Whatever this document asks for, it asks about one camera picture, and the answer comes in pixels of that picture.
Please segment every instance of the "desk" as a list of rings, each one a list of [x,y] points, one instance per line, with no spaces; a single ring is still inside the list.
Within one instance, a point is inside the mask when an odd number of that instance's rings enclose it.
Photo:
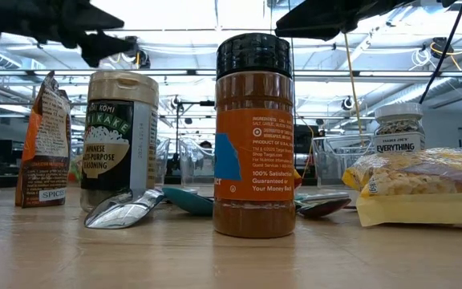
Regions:
[[[0,189],[0,289],[462,288],[459,229],[362,228],[344,210],[251,240],[161,205],[138,226],[89,230],[76,188],[65,206],[23,210],[13,199]]]

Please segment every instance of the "black plastic lid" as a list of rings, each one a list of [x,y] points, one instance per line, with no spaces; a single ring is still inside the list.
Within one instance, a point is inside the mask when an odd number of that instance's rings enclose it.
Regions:
[[[217,49],[217,79],[240,71],[272,71],[292,78],[290,44],[263,33],[225,40]]]

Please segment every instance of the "orange spice bag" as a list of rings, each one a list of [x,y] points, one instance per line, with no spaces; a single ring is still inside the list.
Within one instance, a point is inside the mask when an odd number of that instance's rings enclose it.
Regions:
[[[71,106],[51,71],[30,114],[22,151],[15,205],[58,206],[65,203],[71,151]]]

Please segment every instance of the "teal spoon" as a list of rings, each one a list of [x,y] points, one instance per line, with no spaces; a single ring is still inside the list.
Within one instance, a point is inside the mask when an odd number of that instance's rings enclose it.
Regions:
[[[212,216],[213,200],[178,188],[163,188],[165,197],[174,205],[194,216]]]

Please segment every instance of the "orange spice jar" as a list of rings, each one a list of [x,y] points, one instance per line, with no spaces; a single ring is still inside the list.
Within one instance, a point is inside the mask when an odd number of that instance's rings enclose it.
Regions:
[[[295,227],[290,45],[251,33],[217,50],[216,231],[276,238]]]

